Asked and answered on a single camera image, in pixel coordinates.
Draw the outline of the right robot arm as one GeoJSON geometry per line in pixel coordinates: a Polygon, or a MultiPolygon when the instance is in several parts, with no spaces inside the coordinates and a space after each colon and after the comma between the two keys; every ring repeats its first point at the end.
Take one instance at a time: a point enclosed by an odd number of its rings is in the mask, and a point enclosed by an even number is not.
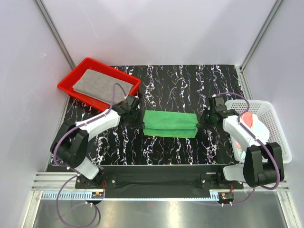
{"type": "Polygon", "coordinates": [[[204,111],[197,127],[221,127],[238,142],[246,155],[242,164],[225,166],[222,173],[215,177],[216,184],[227,188],[233,181],[239,181],[252,188],[275,190],[285,177],[281,146],[268,142],[270,133],[266,126],[255,133],[246,124],[244,118],[250,108],[248,100],[245,100],[245,110],[238,113],[227,108],[224,96],[225,93],[220,93],[209,97],[209,109],[204,111]]]}

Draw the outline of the grey towel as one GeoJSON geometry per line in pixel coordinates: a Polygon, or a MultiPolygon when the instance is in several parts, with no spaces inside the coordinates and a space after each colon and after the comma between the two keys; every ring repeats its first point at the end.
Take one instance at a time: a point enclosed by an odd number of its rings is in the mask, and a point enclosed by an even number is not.
{"type": "Polygon", "coordinates": [[[88,69],[73,85],[73,90],[91,98],[110,104],[114,93],[113,104],[124,100],[133,85],[120,79],[88,69]]]}

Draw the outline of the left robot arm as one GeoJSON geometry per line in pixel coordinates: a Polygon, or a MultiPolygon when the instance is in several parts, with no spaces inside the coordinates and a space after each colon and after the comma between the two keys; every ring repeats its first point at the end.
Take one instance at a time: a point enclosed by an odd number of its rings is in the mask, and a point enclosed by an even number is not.
{"type": "Polygon", "coordinates": [[[60,126],[50,147],[54,162],[76,171],[86,178],[92,188],[98,188],[103,181],[102,168],[87,158],[88,143],[100,133],[121,124],[136,123],[141,118],[141,100],[128,95],[124,101],[110,106],[104,112],[80,122],[65,121],[60,126]]]}

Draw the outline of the green towel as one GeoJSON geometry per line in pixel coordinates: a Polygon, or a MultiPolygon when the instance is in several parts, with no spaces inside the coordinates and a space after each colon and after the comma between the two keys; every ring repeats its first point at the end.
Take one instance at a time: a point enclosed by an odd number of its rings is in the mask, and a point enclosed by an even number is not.
{"type": "Polygon", "coordinates": [[[197,124],[196,114],[146,110],[143,132],[147,136],[194,138],[197,124]]]}

